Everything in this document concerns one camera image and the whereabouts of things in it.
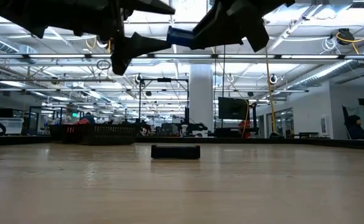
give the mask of person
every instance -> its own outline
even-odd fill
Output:
[[[76,124],[95,124],[95,118],[90,112],[87,112]]]
[[[357,115],[348,117],[348,132],[351,139],[364,139],[364,129],[362,119]]]

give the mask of black screen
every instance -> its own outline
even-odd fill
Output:
[[[0,108],[0,118],[13,118],[13,109]]]
[[[219,118],[245,120],[248,105],[243,99],[219,97]]]

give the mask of exposed ductwork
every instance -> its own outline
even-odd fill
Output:
[[[0,51],[7,54],[36,54],[38,51],[24,44],[16,44],[0,36]],[[36,63],[34,59],[19,59],[21,62]]]
[[[360,47],[360,52],[364,55],[364,46]],[[323,65],[319,68],[316,68],[315,70],[310,71],[309,73],[306,73],[299,80],[294,80],[293,82],[289,83],[288,86],[284,85],[279,87],[279,89],[290,90],[300,86],[319,84],[322,81],[329,80],[340,74],[349,72],[352,69],[356,69],[359,67],[359,65],[360,64],[357,60],[344,60],[332,65]]]

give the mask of fluorescent light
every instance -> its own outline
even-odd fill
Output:
[[[45,94],[41,94],[41,93],[36,92],[36,91],[33,91],[33,93],[34,93],[34,94],[36,94],[36,95],[38,95],[38,96],[42,96],[42,97],[46,97],[46,96],[47,96],[47,95],[45,95]]]
[[[89,91],[88,94],[95,97],[95,98],[97,98],[97,99],[101,98],[101,95],[99,93],[95,92],[95,91]]]
[[[155,54],[155,58],[211,58],[210,54]]]
[[[364,55],[346,55],[345,59],[364,59]]]
[[[245,58],[245,59],[258,59],[266,58],[266,55],[219,55],[219,58]],[[268,55],[268,59],[274,58],[274,55]]]
[[[10,85],[10,86],[14,86],[14,87],[24,87],[23,84],[19,83],[19,82],[13,82],[13,81],[0,81],[0,83],[5,84],[5,85]]]
[[[21,89],[15,88],[0,88],[0,91],[22,91]]]
[[[306,93],[308,90],[274,90],[276,93]]]
[[[70,101],[71,99],[68,99],[67,97],[61,97],[61,96],[52,96],[53,99],[60,100],[60,101]]]
[[[85,58],[83,54],[31,54],[30,58]]]
[[[82,49],[83,51],[87,51],[89,52],[90,54],[92,54],[92,52],[89,50],[89,49]]]
[[[111,58],[111,54],[93,54],[91,56],[92,58]]]
[[[336,59],[338,57],[339,57],[339,55],[293,55],[291,58],[293,58],[293,59],[330,59],[330,58]]]
[[[0,58],[23,58],[23,56],[19,54],[1,54]]]

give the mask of white column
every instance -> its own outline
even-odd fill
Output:
[[[213,89],[211,65],[191,65],[190,77],[190,118],[203,123],[213,132]]]

